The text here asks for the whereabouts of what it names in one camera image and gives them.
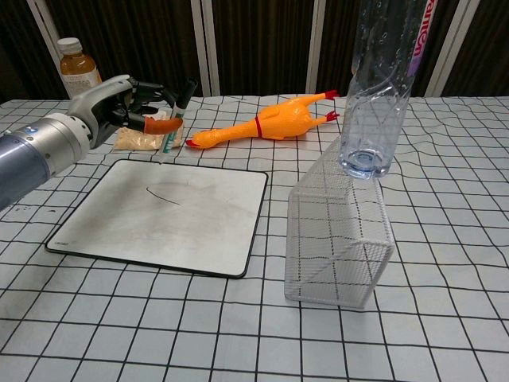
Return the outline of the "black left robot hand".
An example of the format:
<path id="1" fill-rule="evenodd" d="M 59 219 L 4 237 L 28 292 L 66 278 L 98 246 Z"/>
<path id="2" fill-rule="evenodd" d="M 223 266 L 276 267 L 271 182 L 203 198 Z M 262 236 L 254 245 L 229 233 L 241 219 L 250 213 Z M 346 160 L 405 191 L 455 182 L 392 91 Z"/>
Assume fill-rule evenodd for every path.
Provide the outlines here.
<path id="1" fill-rule="evenodd" d="M 68 115 L 83 121 L 90 130 L 91 148 L 106 142 L 120 127 L 144 134 L 169 134 L 183 119 L 155 119 L 158 109 L 152 102 L 165 101 L 171 108 L 184 110 L 194 94 L 197 81 L 188 78 L 180 93 L 162 84 L 138 81 L 132 76 L 115 76 L 72 98 Z"/>

